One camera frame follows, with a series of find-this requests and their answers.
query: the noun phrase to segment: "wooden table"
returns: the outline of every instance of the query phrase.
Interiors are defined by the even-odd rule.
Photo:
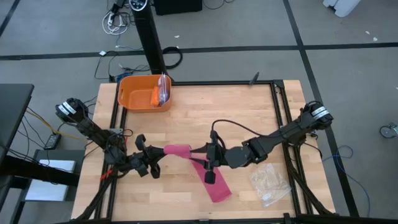
[[[295,119],[305,104],[301,85],[297,80],[284,81],[284,84]],[[101,128],[109,128],[115,91],[116,84],[102,84],[99,88],[93,120]],[[145,134],[147,145],[190,144],[192,148],[202,147],[210,140],[210,126],[216,119],[231,119],[264,134],[277,129],[270,85],[174,86],[172,96],[172,107],[167,112],[127,113],[126,128],[134,131],[127,141],[128,154],[137,151],[134,141],[138,134]],[[279,104],[285,117],[281,98]],[[118,111],[120,120],[121,108]],[[242,141],[254,137],[229,123],[217,123],[216,130],[227,148],[239,146]],[[308,138],[307,142],[317,146],[314,139]],[[87,152],[94,147],[94,144],[90,145]],[[308,186],[324,206],[334,212],[319,152],[303,145],[301,156]],[[97,192],[103,159],[104,154],[99,149],[85,159],[72,218],[84,211]],[[280,144],[263,162],[266,163],[271,163],[287,181]],[[262,206],[249,180],[261,164],[233,170],[221,167],[221,173],[233,194],[220,203],[211,202],[190,161],[166,156],[159,165],[159,179],[153,179],[150,175],[140,178],[136,171],[130,171],[118,180],[113,221],[279,218],[286,212],[294,216],[291,194],[267,208]],[[298,194],[302,211],[305,211],[300,187]],[[108,195],[104,197],[103,216],[106,214]]]

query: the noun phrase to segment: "clear plastic bag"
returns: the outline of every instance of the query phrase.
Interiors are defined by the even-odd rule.
[[[162,74],[159,78],[159,81],[157,82],[157,86],[159,87],[159,104],[162,106],[164,103],[169,100],[169,91],[167,89],[168,84],[167,84],[167,77],[165,74]]]
[[[266,164],[258,168],[250,181],[261,198],[264,207],[275,203],[291,191],[287,181],[275,171],[272,164]]]

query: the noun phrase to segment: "orange bin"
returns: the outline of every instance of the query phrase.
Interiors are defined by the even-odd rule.
[[[172,82],[169,76],[166,75],[166,82],[168,86],[169,100],[162,106],[153,107],[150,105],[150,98],[152,91],[161,75],[139,75],[123,78],[119,86],[118,102],[120,105],[138,113],[153,113],[164,112],[171,107],[171,87]]]

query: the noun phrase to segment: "wheel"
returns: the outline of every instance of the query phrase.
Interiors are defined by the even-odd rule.
[[[380,134],[388,139],[397,137],[397,133],[390,126],[381,126]]]

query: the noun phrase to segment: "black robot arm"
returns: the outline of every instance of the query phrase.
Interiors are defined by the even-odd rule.
[[[130,170],[138,171],[141,177],[148,174],[147,168],[153,178],[159,178],[160,167],[157,162],[165,156],[163,149],[144,144],[144,135],[136,139],[136,146],[140,152],[127,156],[126,141],[123,131],[114,133],[101,129],[88,117],[88,108],[83,102],[75,98],[69,98],[61,105],[55,107],[56,115],[64,122],[74,126],[103,149],[105,161],[113,165],[118,172],[126,174]]]
[[[195,159],[195,161],[202,163],[207,170],[205,182],[214,184],[214,167],[230,166],[230,168],[235,169],[246,167],[251,163],[258,164],[268,158],[268,154],[272,152],[276,145],[287,142],[290,145],[299,146],[305,142],[307,133],[329,127],[332,120],[333,117],[328,110],[321,103],[313,101],[301,109],[300,116],[296,120],[280,127],[269,135],[259,134],[258,137],[242,142],[242,146],[232,147],[231,149],[225,148],[223,140],[214,130],[214,124],[219,121],[237,123],[228,120],[218,120],[212,125],[211,143],[207,143],[201,149],[194,150],[205,151],[208,160]]]

